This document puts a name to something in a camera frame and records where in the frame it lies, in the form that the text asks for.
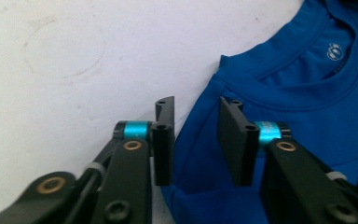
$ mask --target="blue t-shirt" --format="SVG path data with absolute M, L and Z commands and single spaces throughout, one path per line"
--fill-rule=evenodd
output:
M 269 41 L 222 56 L 180 132 L 172 185 L 162 188 L 176 223 L 267 223 L 254 184 L 235 187 L 217 140 L 219 97 L 248 120 L 285 122 L 293 137 L 349 181 L 358 181 L 358 1 L 306 0 Z

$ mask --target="screw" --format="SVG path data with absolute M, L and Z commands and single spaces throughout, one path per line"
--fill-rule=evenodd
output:
M 40 183 L 36 190 L 41 194 L 50 194 L 60 190 L 65 185 L 65 179 L 61 176 L 53 176 Z
M 276 146 L 284 151 L 296 151 L 296 146 L 288 142 L 278 142 Z
M 330 217 L 332 217 L 335 221 L 338 221 L 338 223 L 358 223 L 358 217 L 356 214 L 345 204 L 330 203 L 325 208 Z
M 124 224 L 130 220 L 131 207 L 126 201 L 113 201 L 104 209 L 104 217 L 108 223 Z
M 141 148 L 141 146 L 142 146 L 142 143 L 138 142 L 138 141 L 130 141 L 130 142 L 127 142 L 126 144 L 124 144 L 124 148 L 127 150 L 136 150 L 136 149 Z

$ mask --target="brass screw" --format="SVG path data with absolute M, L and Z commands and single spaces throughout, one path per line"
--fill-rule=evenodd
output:
M 288 142 L 279 142 L 276 145 L 279 149 L 284 151 L 295 151 L 296 146 Z
M 130 142 L 127 142 L 126 144 L 124 144 L 124 148 L 127 150 L 136 150 L 136 149 L 141 148 L 141 146 L 142 146 L 142 143 L 138 142 L 138 141 L 130 141 Z
M 65 179 L 60 176 L 53 176 L 40 183 L 36 190 L 41 194 L 50 194 L 60 190 L 65 185 Z

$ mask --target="printed logo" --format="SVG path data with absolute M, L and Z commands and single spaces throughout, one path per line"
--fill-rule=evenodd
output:
M 338 44 L 330 43 L 330 48 L 327 51 L 327 57 L 332 61 L 341 60 L 344 57 L 344 50 Z

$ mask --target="white table surface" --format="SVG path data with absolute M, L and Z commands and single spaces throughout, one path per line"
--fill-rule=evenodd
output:
M 160 98 L 175 96 L 178 133 L 220 55 L 266 41 L 301 3 L 1 0 L 0 211 L 41 175 L 79 176 Z M 153 192 L 153 223 L 172 223 Z

